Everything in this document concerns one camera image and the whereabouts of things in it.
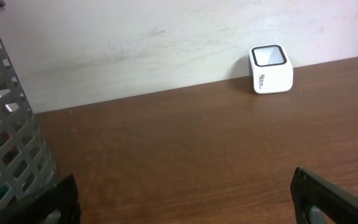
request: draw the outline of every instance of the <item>lattice basket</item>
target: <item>lattice basket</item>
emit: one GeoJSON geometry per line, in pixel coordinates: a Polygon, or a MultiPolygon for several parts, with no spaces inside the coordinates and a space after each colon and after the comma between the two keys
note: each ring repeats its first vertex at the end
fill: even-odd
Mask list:
{"type": "Polygon", "coordinates": [[[0,208],[50,182],[56,165],[0,39],[0,208]]]}

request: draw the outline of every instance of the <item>gray plastic basket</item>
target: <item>gray plastic basket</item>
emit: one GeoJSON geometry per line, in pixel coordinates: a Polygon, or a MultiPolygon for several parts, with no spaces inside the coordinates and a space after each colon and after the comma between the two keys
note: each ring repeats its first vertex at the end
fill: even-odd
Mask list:
{"type": "Polygon", "coordinates": [[[51,181],[56,165],[0,39],[0,208],[51,181]]]}

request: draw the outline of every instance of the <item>white cube device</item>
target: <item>white cube device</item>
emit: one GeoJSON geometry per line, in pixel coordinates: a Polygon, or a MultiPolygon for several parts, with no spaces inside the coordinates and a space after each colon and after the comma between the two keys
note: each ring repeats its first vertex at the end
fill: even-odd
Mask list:
{"type": "Polygon", "coordinates": [[[292,64],[278,44],[250,49],[249,73],[254,90],[259,94],[284,92],[292,87],[292,64]]]}

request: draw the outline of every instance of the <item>brown wooden surface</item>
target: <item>brown wooden surface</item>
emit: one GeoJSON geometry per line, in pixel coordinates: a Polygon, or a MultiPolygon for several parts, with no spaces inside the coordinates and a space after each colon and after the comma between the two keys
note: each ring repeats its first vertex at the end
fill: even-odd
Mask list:
{"type": "Polygon", "coordinates": [[[304,166],[358,196],[358,58],[37,114],[83,223],[295,223],[304,166]]]}

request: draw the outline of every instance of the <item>white wall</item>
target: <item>white wall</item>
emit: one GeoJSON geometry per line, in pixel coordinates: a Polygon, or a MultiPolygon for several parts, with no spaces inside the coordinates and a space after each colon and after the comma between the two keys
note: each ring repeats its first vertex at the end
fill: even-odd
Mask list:
{"type": "Polygon", "coordinates": [[[6,3],[0,35],[35,112],[248,75],[233,65],[255,45],[295,67],[358,56],[358,0],[6,3]]]}

